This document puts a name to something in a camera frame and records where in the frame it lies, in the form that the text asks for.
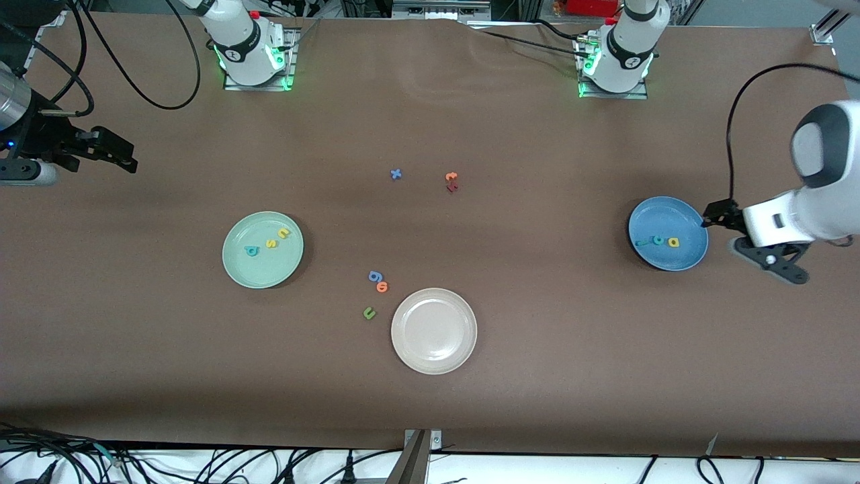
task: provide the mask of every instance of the brown table surface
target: brown table surface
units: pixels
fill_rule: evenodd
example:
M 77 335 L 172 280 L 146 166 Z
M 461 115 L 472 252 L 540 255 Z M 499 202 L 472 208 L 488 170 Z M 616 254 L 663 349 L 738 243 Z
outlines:
M 145 92 L 187 95 L 175 18 L 97 19 Z M 730 255 L 721 228 L 683 273 L 651 270 L 625 239 L 647 197 L 700 210 L 725 197 L 743 82 L 787 61 L 836 65 L 806 30 L 669 28 L 650 98 L 621 102 L 578 98 L 563 54 L 448 21 L 323 21 L 294 91 L 224 92 L 188 20 L 203 85 L 180 111 L 146 105 L 89 37 L 96 109 L 76 124 L 134 143 L 136 175 L 85 161 L 53 188 L 0 190 L 6 418 L 182 442 L 388 447 L 436 427 L 459 450 L 694 455 L 720 432 L 723 454 L 860 453 L 854 250 L 815 245 L 811 282 L 790 287 Z M 45 43 L 73 64 L 74 22 Z M 28 79 L 50 96 L 65 75 L 39 56 Z M 741 204 L 798 184 L 794 126 L 845 97 L 807 71 L 748 91 Z M 62 104 L 83 106 L 77 88 Z M 221 264 L 225 234 L 259 210 L 305 236 L 299 270 L 269 290 Z M 412 371 L 391 346 L 397 305 L 426 287 L 477 317 L 477 347 L 448 375 Z

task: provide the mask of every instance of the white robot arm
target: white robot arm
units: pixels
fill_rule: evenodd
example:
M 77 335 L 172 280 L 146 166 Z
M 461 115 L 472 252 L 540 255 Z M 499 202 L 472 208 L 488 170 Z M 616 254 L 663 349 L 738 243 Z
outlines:
M 703 226 L 743 233 L 732 240 L 732 251 L 784 281 L 803 284 L 808 274 L 796 262 L 811 243 L 850 243 L 860 233 L 860 102 L 809 111 L 791 138 L 791 157 L 800 188 L 743 210 L 732 199 L 713 202 Z
M 669 24 L 666 0 L 628 0 L 615 25 L 597 31 L 600 49 L 583 74 L 612 93 L 632 90 L 648 74 L 654 46 Z
M 757 247 L 842 239 L 860 233 L 860 102 L 823 104 L 803 117 L 791 157 L 803 186 L 748 208 Z
M 284 29 L 245 9 L 242 0 L 181 0 L 206 26 L 221 66 L 233 81 L 246 86 L 266 83 L 286 67 Z

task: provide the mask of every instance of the red object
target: red object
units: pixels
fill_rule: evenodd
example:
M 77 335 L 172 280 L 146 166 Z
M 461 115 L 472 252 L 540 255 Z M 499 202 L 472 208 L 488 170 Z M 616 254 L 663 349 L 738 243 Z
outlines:
M 578 16 L 611 17 L 618 10 L 618 0 L 568 0 L 567 11 Z

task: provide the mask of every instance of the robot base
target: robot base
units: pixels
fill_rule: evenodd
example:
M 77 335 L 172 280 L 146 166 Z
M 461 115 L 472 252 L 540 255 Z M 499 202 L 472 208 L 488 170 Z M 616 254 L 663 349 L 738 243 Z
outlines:
M 576 57 L 576 77 L 579 79 L 580 97 L 600 97 L 603 99 L 648 99 L 648 88 L 645 85 L 645 79 L 639 81 L 635 88 L 627 92 L 609 92 L 602 90 L 594 83 L 594 81 L 586 76 L 584 70 L 586 64 L 593 62 L 596 55 L 594 49 L 599 44 L 600 32 L 598 30 L 590 30 L 588 34 L 581 35 L 577 40 L 573 40 L 574 51 L 584 52 L 591 57 Z
M 280 54 L 284 56 L 284 69 L 275 73 L 272 78 L 263 84 L 256 86 L 248 86 L 239 84 L 230 78 L 229 75 L 224 75 L 224 90 L 253 90 L 266 92 L 282 92 L 292 90 L 292 82 L 296 77 L 296 62 L 298 61 L 298 41 L 301 38 L 301 28 L 284 27 L 284 51 Z

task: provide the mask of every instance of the plate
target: plate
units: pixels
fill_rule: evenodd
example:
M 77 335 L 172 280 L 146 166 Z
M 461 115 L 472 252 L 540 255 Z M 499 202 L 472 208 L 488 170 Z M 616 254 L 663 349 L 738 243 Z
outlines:
M 415 371 L 443 375 L 460 367 L 475 349 L 478 325 L 469 303 L 448 289 L 422 289 L 394 312 L 391 343 Z
M 640 203 L 630 214 L 627 226 L 633 250 L 645 262 L 662 270 L 687 270 L 704 258 L 708 251 L 708 230 L 702 227 L 702 215 L 687 203 L 671 196 L 655 196 Z M 663 239 L 656 245 L 653 237 Z M 679 246 L 668 240 L 678 238 Z
M 286 239 L 278 231 L 286 228 Z M 274 240 L 274 248 L 266 241 Z M 246 247 L 258 247 L 251 257 Z M 241 219 L 227 234 L 221 260 L 224 270 L 236 283 L 251 289 L 265 289 L 286 280 L 298 267 L 304 252 L 302 231 L 296 222 L 278 212 L 257 212 Z

